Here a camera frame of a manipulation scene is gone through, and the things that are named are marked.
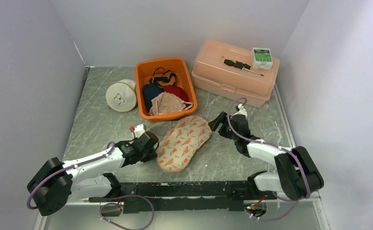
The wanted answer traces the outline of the floral mesh laundry bag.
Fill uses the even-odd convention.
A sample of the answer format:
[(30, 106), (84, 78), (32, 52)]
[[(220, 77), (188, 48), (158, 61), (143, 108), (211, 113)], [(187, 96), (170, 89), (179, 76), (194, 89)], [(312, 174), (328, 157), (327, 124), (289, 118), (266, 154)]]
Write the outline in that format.
[(180, 119), (159, 143), (158, 166), (168, 172), (183, 171), (211, 134), (209, 122), (200, 116)]

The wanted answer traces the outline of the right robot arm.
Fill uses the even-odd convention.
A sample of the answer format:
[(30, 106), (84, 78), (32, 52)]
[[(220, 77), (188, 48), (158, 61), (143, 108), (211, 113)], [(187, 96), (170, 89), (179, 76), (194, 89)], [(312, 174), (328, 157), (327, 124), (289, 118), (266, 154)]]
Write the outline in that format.
[(233, 140), (242, 155), (260, 159), (276, 168), (275, 172), (263, 171), (251, 176), (252, 183), (247, 186), (251, 198), (258, 199), (270, 191), (283, 193), (296, 201), (324, 187), (324, 179), (305, 147), (275, 147), (252, 135), (246, 115), (222, 112), (209, 122), (209, 127)]

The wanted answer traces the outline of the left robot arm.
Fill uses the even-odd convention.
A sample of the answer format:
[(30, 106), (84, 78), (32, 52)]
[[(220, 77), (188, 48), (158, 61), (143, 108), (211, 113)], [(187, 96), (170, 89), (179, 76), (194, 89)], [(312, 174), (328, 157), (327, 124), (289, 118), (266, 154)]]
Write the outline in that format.
[(48, 216), (81, 199), (119, 200), (122, 186), (113, 172), (155, 159), (158, 146), (158, 137), (145, 131), (132, 140), (109, 142), (105, 150), (88, 157), (70, 161), (51, 158), (28, 183), (26, 205)]

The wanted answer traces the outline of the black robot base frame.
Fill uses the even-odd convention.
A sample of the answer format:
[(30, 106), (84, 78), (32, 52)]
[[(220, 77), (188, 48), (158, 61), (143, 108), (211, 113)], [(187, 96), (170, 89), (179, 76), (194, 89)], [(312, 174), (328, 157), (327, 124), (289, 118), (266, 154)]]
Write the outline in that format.
[(260, 199), (272, 200), (271, 192), (258, 191), (250, 181), (169, 182), (169, 183), (121, 183), (106, 197), (93, 196), (91, 203), (121, 201), (124, 213), (149, 211), (216, 210), (244, 211), (250, 203)]

